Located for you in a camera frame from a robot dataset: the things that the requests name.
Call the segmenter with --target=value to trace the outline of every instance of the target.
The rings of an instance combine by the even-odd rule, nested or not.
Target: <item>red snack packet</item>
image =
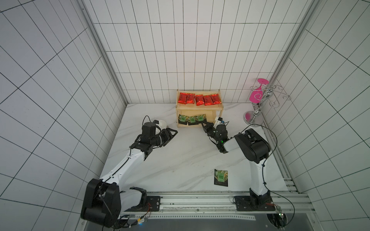
[[[188,97],[186,98],[186,103],[194,103],[195,94],[188,94]]]
[[[187,98],[188,94],[187,93],[182,93],[180,92],[180,95],[179,95],[179,103],[182,103],[182,104],[186,104],[186,98]]]
[[[210,95],[204,95],[203,96],[204,98],[204,104],[207,106],[207,105],[212,105],[213,104],[213,101],[212,101],[212,98]]]
[[[211,98],[212,98],[213,104],[220,104],[221,103],[221,99],[220,99],[220,96],[218,94],[211,95]]]
[[[203,95],[196,95],[195,102],[197,106],[204,104]]]

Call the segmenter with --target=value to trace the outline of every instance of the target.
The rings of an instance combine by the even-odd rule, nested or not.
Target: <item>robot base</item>
[[[147,204],[142,207],[140,205],[131,207],[126,212],[146,212],[148,211],[149,204],[151,205],[150,211],[158,212],[159,206],[161,204],[161,197],[160,196],[147,196]]]
[[[237,211],[275,211],[275,206],[271,204],[272,199],[270,191],[264,195],[258,196],[249,189],[250,196],[234,196],[233,201],[236,204]]]

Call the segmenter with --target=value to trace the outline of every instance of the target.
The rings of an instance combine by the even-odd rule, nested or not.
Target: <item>metal frame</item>
[[[102,42],[101,42],[101,40],[98,36],[98,33],[96,32],[94,23],[91,20],[91,17],[90,17],[89,13],[86,10],[85,2],[83,0],[75,0],[75,2],[77,3],[78,7],[80,8],[80,10],[81,10],[81,12],[82,12],[82,14],[85,18],[85,21],[87,22],[87,27],[90,30],[91,34],[92,34],[92,38],[94,39],[95,43],[98,46],[101,57],[104,60],[106,66],[108,67],[109,73],[112,75],[116,87],[120,90],[120,94],[121,94],[121,96],[124,100],[124,106],[126,107],[127,104],[128,104],[127,98],[126,98],[125,94],[123,93],[123,89],[120,85],[120,82],[118,81],[118,77],[117,77],[116,73],[113,70],[112,64],[111,64],[111,62],[110,62],[110,60],[107,56],[107,53],[103,49],[103,44],[102,44]]]
[[[289,42],[287,49],[284,52],[283,57],[280,59],[274,74],[271,77],[270,83],[268,84],[268,87],[273,85],[278,78],[281,70],[283,69],[284,65],[289,59],[289,56],[293,52],[295,46],[297,45],[299,39],[301,38],[303,32],[305,31],[305,28],[307,27],[309,21],[311,20],[313,14],[315,13],[317,7],[321,3],[321,0],[312,0],[310,3],[310,6],[308,7],[304,17],[302,18],[301,22],[299,23],[299,27],[297,28],[296,32],[294,33],[292,40]]]
[[[83,0],[75,0],[82,11],[84,18],[87,22],[88,28],[93,35],[93,39],[98,45],[99,52],[102,55],[102,58],[107,65],[110,74],[113,76],[114,82],[120,94],[124,99],[125,106],[127,106],[128,101],[123,93],[123,89],[119,84],[118,77],[116,76],[113,67],[110,63],[109,58],[107,57],[106,52],[103,49],[102,42],[95,30],[95,26],[91,20],[89,13],[86,10],[86,6]],[[270,80],[269,87],[274,84],[280,72],[282,71],[284,65],[286,64],[289,56],[293,52],[295,46],[297,45],[301,35],[304,32],[304,29],[308,25],[310,19],[315,13],[318,5],[321,0],[312,0],[310,6],[308,7],[305,16],[300,22],[300,25],[292,40],[289,42],[288,47],[279,61],[274,74]],[[264,118],[264,124],[268,127],[268,124]],[[268,129],[264,129],[268,142],[274,146],[276,144],[275,138]],[[277,191],[277,193],[288,198],[295,206],[296,213],[306,213],[312,228],[315,231],[322,230],[320,222],[318,221],[315,210],[311,204],[311,201],[307,194],[299,193],[295,187],[295,184],[291,178],[289,168],[281,154],[279,147],[275,151],[275,159],[280,168],[286,186],[287,191]],[[233,203],[232,199],[234,196],[248,196],[248,191],[240,192],[148,192],[148,196],[161,196],[160,211],[152,212],[151,219],[188,219],[188,218],[218,218],[218,219],[244,219],[244,220],[255,220],[253,214],[257,213],[271,213],[271,212],[261,212],[261,211],[252,211],[252,212],[238,212],[236,211],[236,206]],[[272,193],[271,197],[274,203],[281,206],[282,210],[285,213],[292,213],[293,209],[291,204],[285,199],[276,194]],[[124,214],[132,214],[135,218],[140,217],[145,214],[145,212],[128,212]],[[77,224],[76,230],[82,231],[86,227],[86,221],[80,219]]]

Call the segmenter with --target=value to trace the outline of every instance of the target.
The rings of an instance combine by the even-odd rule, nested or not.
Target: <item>green snack packet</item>
[[[196,120],[198,120],[199,122],[203,122],[203,121],[205,122],[205,121],[207,121],[206,114],[198,115],[196,117]]]
[[[215,169],[215,184],[228,186],[228,171]]]
[[[195,118],[195,116],[190,116],[188,121],[189,121],[190,123],[195,123],[195,122],[196,122],[196,118]]]
[[[188,116],[185,116],[185,115],[179,115],[179,120],[181,121],[181,122],[186,122],[186,121],[188,121]]]
[[[179,115],[179,123],[181,123],[181,124],[188,124],[188,119],[189,119],[189,117],[188,116],[186,116],[186,115]]]

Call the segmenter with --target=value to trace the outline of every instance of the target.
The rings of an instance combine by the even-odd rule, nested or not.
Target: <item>chrome stand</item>
[[[277,87],[279,90],[284,90],[282,86],[277,86],[275,84],[271,85],[271,87],[263,86],[265,89],[262,89],[262,85],[260,87],[252,86],[250,89],[254,92],[261,91],[262,93],[255,94],[254,101],[257,103],[252,103],[254,111],[248,111],[244,114],[244,122],[251,127],[258,127],[263,123],[263,117],[259,116],[262,113],[263,102],[270,98],[272,95],[275,96],[276,100],[270,100],[270,106],[272,108],[277,108],[280,106],[278,98],[275,95],[274,89]],[[284,94],[284,100],[291,100],[290,96],[284,92],[278,92]]]

